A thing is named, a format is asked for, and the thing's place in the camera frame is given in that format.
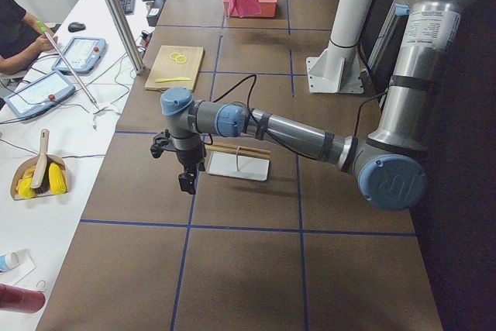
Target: yellow ring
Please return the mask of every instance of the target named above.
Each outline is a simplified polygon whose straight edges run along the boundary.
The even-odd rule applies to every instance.
[[[179,57],[179,56],[182,56],[179,52],[173,52],[170,54],[170,58],[174,61],[176,61],[176,59]]]
[[[178,64],[184,64],[188,59],[186,58],[185,55],[180,55],[180,56],[177,56],[175,61],[178,63]]]

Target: white bottle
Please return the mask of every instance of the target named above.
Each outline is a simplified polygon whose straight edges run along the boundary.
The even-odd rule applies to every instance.
[[[3,256],[0,256],[0,273],[4,273],[6,271],[10,271],[15,267],[19,266],[19,257],[17,253],[11,252],[6,253]]]

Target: yellow spatula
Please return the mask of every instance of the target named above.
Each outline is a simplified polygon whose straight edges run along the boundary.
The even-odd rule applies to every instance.
[[[155,79],[155,83],[167,83],[168,81],[190,81],[191,78],[186,77],[175,77],[175,78],[158,78]]]

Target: blue joint cap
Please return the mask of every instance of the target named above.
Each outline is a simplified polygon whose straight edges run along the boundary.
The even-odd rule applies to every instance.
[[[237,137],[245,127],[243,108],[234,104],[225,104],[215,117],[215,130],[220,136]]]
[[[174,87],[167,89],[160,96],[160,104],[162,105],[162,114],[165,116],[173,116],[186,110],[193,102],[191,92],[183,87]]]
[[[358,175],[365,199],[380,209],[398,211],[416,205],[425,193],[422,166],[410,157],[389,154],[367,163]]]
[[[410,7],[408,7],[406,4],[395,3],[394,14],[398,17],[408,16],[410,14]]]

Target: computer mouse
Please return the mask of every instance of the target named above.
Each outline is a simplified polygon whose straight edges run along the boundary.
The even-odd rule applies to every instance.
[[[67,29],[69,30],[69,33],[76,33],[77,31],[86,29],[86,25],[80,22],[71,22]]]

